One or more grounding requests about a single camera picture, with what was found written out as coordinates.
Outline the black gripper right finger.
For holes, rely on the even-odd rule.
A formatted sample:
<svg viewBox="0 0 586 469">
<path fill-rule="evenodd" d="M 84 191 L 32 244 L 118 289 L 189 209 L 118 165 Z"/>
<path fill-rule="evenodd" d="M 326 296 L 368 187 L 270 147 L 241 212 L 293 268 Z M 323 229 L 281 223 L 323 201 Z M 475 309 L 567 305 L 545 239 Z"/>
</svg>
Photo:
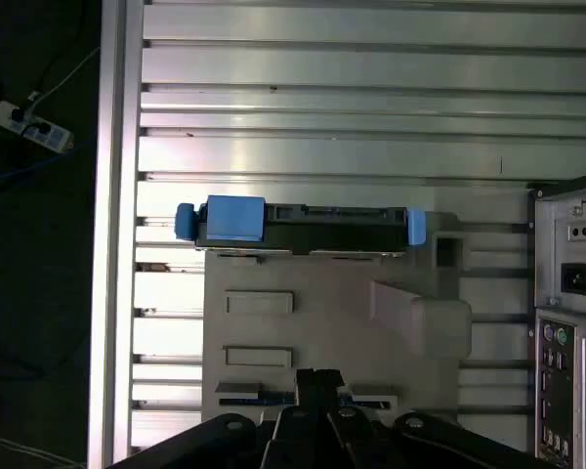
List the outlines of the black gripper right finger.
<svg viewBox="0 0 586 469">
<path fill-rule="evenodd" d="M 390 426 L 341 405 L 337 369 L 317 372 L 317 397 L 354 468 L 552 468 L 552 463 L 497 443 L 451 421 L 410 411 Z"/>
</svg>

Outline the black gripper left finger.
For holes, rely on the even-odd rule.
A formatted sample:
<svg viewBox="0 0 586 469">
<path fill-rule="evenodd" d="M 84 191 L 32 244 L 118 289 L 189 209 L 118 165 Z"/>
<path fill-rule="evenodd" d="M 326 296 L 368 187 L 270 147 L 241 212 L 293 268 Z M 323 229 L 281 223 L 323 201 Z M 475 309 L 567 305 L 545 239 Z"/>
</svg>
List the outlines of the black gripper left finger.
<svg viewBox="0 0 586 469">
<path fill-rule="evenodd" d="M 316 371 L 296 372 L 295 404 L 257 424 L 224 413 L 113 463 L 113 468 L 311 468 L 318 421 Z"/>
</svg>

